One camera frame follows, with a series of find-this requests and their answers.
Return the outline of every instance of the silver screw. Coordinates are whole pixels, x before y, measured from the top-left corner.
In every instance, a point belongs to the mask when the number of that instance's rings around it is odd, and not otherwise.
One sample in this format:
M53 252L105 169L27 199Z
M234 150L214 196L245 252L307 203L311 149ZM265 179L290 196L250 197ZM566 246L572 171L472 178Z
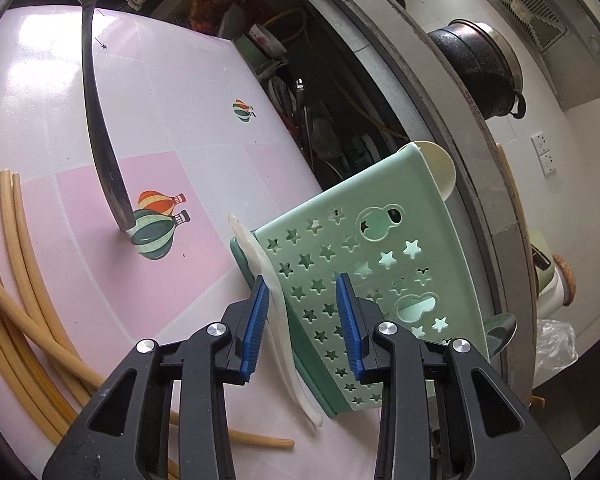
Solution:
M155 341L151 339L142 339L136 345L136 350L138 350L141 354L148 354L149 352L153 352L155 348Z
M466 354L469 350L471 350L471 343L469 343L466 339L456 339L453 342L452 347L456 352Z
M226 327L222 323L212 323L206 327L206 333L213 336L219 336L226 332Z
M398 327L395 323L391 321L383 321L378 325L378 330L381 334L384 335L393 335L398 332Z

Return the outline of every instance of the range hood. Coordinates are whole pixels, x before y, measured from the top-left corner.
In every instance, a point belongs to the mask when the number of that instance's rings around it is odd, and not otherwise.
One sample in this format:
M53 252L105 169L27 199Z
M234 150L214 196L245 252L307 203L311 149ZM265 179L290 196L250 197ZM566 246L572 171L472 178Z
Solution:
M563 110L600 97L597 0L489 1L526 44Z

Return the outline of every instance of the clear plastic bag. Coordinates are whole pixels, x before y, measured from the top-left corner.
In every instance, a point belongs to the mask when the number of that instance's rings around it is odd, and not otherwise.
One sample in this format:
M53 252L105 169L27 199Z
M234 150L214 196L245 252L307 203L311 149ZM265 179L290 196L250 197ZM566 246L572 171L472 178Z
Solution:
M536 370L559 372L577 361L576 335L570 323L538 319L536 335Z

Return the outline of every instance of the dark floor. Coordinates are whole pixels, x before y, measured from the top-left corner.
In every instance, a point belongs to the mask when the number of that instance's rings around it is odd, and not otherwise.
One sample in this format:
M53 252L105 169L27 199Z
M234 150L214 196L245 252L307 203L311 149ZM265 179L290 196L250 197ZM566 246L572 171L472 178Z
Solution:
M561 453L595 430L600 425L600 340L534 394L546 405L530 411Z

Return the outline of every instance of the pot handle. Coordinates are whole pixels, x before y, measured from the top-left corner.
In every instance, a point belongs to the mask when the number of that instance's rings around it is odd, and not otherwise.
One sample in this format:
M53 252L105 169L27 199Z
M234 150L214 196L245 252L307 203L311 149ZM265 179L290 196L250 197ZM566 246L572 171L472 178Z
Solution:
M514 119L522 119L526 114L526 101L525 97L522 95L522 92L519 92L516 89L513 89L513 93L518 98L518 111L513 113L510 112Z

